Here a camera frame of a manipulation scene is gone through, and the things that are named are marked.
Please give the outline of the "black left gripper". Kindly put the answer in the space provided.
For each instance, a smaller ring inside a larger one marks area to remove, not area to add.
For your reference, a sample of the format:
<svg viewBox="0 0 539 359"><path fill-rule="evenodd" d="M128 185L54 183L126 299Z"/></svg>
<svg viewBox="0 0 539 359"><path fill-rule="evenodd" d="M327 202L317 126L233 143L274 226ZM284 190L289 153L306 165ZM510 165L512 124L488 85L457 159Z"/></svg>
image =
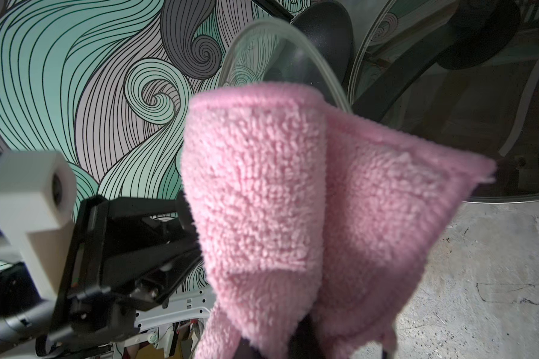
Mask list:
<svg viewBox="0 0 539 359"><path fill-rule="evenodd" d="M99 346L137 333L139 311L164 305L202 258L185 194L96 195L73 229L49 341Z"/></svg>

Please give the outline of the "pink cloth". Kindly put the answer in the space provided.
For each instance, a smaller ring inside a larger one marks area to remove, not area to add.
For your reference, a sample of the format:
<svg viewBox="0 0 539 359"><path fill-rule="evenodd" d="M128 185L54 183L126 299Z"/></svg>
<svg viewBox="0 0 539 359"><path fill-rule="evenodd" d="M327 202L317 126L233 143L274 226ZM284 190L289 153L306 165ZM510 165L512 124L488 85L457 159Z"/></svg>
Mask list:
<svg viewBox="0 0 539 359"><path fill-rule="evenodd" d="M196 357L391 356L432 246L495 171L303 85L194 96L181 177L216 295Z"/></svg>

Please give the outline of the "glass pot lid black knob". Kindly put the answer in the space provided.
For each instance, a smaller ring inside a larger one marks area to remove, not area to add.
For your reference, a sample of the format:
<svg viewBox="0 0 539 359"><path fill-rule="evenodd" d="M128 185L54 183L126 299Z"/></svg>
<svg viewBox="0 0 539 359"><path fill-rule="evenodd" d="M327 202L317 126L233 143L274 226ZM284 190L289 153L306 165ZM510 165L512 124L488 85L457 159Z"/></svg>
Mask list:
<svg viewBox="0 0 539 359"><path fill-rule="evenodd" d="M539 200L539 1L373 1L350 14L355 114L494 159L473 203Z"/></svg>

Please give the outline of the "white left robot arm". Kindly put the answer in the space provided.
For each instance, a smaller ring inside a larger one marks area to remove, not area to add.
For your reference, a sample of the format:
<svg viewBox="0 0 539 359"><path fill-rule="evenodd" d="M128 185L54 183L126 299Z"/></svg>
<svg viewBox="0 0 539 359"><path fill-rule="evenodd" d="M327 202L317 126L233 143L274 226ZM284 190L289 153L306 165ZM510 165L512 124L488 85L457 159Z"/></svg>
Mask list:
<svg viewBox="0 0 539 359"><path fill-rule="evenodd" d="M0 271L0 355L29 340L42 358L84 358L137 335L202 258L187 199L84 200L54 299L26 265Z"/></svg>

